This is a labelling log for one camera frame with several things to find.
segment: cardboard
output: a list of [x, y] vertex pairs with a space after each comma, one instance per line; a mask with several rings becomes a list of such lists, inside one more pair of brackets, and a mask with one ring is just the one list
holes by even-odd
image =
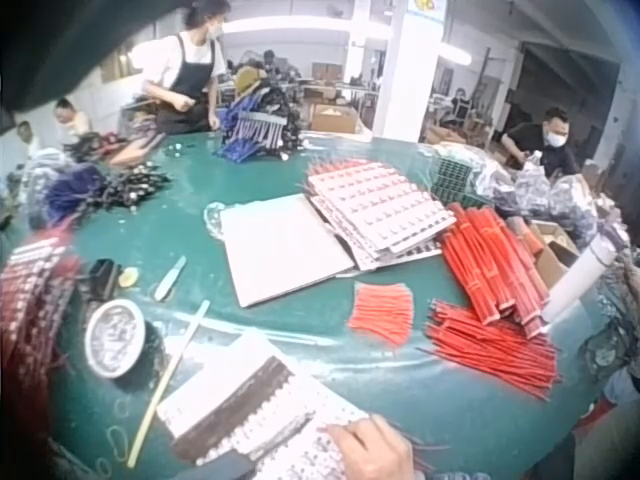
[[437, 125], [429, 125], [424, 135], [429, 145], [437, 145], [441, 142], [466, 144], [467, 141], [453, 130], [439, 127]]
[[314, 63], [311, 66], [311, 76], [314, 80], [339, 82], [342, 80], [342, 65], [333, 63]]
[[554, 248], [558, 246], [565, 248], [570, 257], [580, 253], [573, 241], [557, 223], [534, 221], [529, 229], [544, 245], [542, 253], [538, 255], [536, 260], [536, 270], [547, 288], [550, 289], [560, 281], [568, 267], [558, 259], [549, 245], [553, 243]]
[[356, 133], [358, 112], [353, 107], [314, 105], [311, 130], [330, 133]]

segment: sign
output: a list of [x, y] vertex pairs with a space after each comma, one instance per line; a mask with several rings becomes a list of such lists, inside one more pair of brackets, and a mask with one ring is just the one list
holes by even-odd
[[447, 10], [446, 0], [408, 0], [407, 13], [418, 17], [428, 18], [438, 23], [444, 23]]

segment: round table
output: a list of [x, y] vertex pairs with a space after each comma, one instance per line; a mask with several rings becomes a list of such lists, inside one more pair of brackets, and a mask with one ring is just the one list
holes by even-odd
[[[135, 214], [125, 209], [99, 212], [82, 224], [75, 246], [88, 263], [112, 258], [140, 270], [136, 287], [119, 296], [136, 302], [153, 328], [141, 361], [114, 382], [98, 378], [87, 366], [82, 350], [85, 313], [66, 321], [59, 347], [68, 352], [69, 361], [68, 368], [53, 374], [53, 438], [91, 469], [99, 459], [103, 465], [106, 460], [112, 478], [166, 479], [188, 468], [173, 456], [170, 435], [157, 419], [136, 468], [129, 470], [118, 459], [133, 443], [166, 356], [180, 344], [190, 315], [207, 299], [207, 319], [168, 393], [197, 372], [216, 349], [248, 328], [258, 328], [359, 408], [389, 417], [425, 443], [448, 446], [425, 458], [438, 470], [482, 471], [496, 480], [519, 478], [567, 434], [599, 391], [578, 354], [583, 341], [604, 326], [597, 308], [584, 306], [592, 305], [592, 299], [576, 302], [553, 325], [551, 336], [562, 349], [559, 369], [565, 381], [553, 389], [549, 403], [416, 350], [428, 346], [422, 330], [433, 299], [466, 304], [440, 256], [357, 278], [331, 279], [262, 305], [239, 307], [224, 245], [208, 235], [203, 222], [207, 204], [298, 193], [308, 164], [329, 159], [384, 161], [415, 181], [428, 181], [425, 146], [380, 139], [361, 143], [322, 134], [306, 138], [307, 148], [287, 162], [262, 158], [240, 165], [212, 154], [217, 140], [206, 134], [166, 139], [151, 159], [172, 176], [171, 187]], [[171, 144], [180, 144], [180, 149], [165, 154]], [[153, 287], [182, 255], [188, 263], [172, 296], [165, 303], [155, 302]], [[414, 328], [406, 346], [392, 350], [346, 327], [356, 281], [402, 282], [413, 291]], [[120, 428], [109, 430], [113, 426]]]

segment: green plastic basket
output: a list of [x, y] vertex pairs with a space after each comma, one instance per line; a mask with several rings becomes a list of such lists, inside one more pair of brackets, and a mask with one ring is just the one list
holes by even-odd
[[433, 186], [464, 192], [471, 176], [471, 165], [450, 157], [433, 157], [431, 178]]
[[492, 206], [491, 200], [473, 193], [465, 193], [456, 190], [450, 190], [435, 185], [431, 192], [446, 207], [452, 203], [459, 203], [463, 208], [482, 208]]

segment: hand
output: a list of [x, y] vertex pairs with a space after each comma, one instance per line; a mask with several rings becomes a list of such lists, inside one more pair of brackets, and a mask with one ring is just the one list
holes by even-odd
[[527, 159], [531, 156], [531, 154], [529, 152], [520, 152], [518, 155], [516, 155], [516, 159], [522, 164], [524, 165], [527, 161]]
[[220, 128], [220, 119], [215, 111], [209, 112], [209, 125], [214, 132]]
[[348, 480], [414, 480], [411, 444], [379, 415], [346, 427], [330, 425]]
[[191, 107], [193, 107], [196, 101], [193, 98], [187, 97], [186, 95], [176, 93], [171, 103], [179, 112], [187, 112], [189, 109], [191, 109]]

